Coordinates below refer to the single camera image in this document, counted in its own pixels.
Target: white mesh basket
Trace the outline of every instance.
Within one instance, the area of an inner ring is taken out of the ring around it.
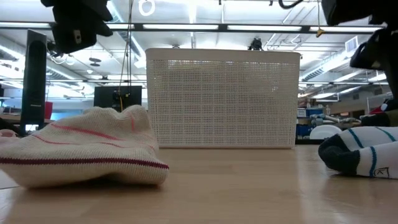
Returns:
[[[149,49],[146,57],[161,147],[294,146],[300,54]]]

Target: wooden table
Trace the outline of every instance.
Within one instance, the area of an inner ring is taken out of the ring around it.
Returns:
[[[12,114],[0,114],[0,118],[10,122],[10,123],[19,123],[21,120],[21,116],[19,115],[12,115]],[[53,120],[45,119],[44,123],[49,124],[53,122]]]
[[[95,182],[0,190],[0,223],[396,223],[398,180],[343,177],[316,146],[161,150],[160,187]]]

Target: sock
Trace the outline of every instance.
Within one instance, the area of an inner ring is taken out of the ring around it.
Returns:
[[[359,127],[327,139],[318,153],[344,174],[398,179],[398,128]]]
[[[169,167],[145,108],[91,108],[22,139],[0,138],[0,169],[27,188],[99,177],[125,184],[164,182]]]

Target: speaker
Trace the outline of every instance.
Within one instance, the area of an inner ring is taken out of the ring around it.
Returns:
[[[21,132],[27,124],[44,127],[45,73],[47,66],[47,36],[33,30],[27,31],[22,91]]]

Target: computer monitor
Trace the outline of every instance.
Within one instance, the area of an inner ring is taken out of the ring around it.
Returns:
[[[94,106],[113,108],[120,112],[132,105],[141,105],[142,86],[99,86],[94,90]]]

